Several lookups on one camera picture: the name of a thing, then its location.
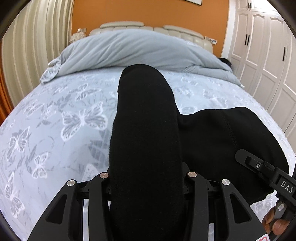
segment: picture frame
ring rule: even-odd
[[[198,4],[198,5],[202,5],[202,0],[185,0],[185,1],[192,2],[192,3]]]

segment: beige leather headboard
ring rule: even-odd
[[[169,36],[175,36],[178,38],[191,41],[201,46],[202,48],[210,51],[211,53],[213,53],[213,45],[208,40],[205,40],[203,35],[193,30],[181,28],[173,25],[164,25],[162,28],[154,28],[154,27],[145,26],[144,23],[142,22],[133,22],[133,21],[111,22],[111,23],[104,23],[100,26],[100,28],[96,28],[92,30],[89,36],[92,36],[95,34],[101,34],[108,31],[113,31],[113,30],[121,30],[121,29],[146,29],[146,30],[166,34]]]

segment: white wardrobe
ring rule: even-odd
[[[234,74],[296,152],[296,40],[267,0],[237,0],[229,53]]]

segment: black pants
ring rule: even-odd
[[[249,109],[180,115],[159,71],[125,68],[110,142],[110,214],[118,240],[179,240],[182,161],[206,179],[229,179],[250,205],[265,199],[273,190],[235,161],[241,148],[289,172],[278,142]]]

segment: red and white sticker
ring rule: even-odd
[[[265,234],[261,238],[257,239],[256,241],[270,241],[269,236]]]

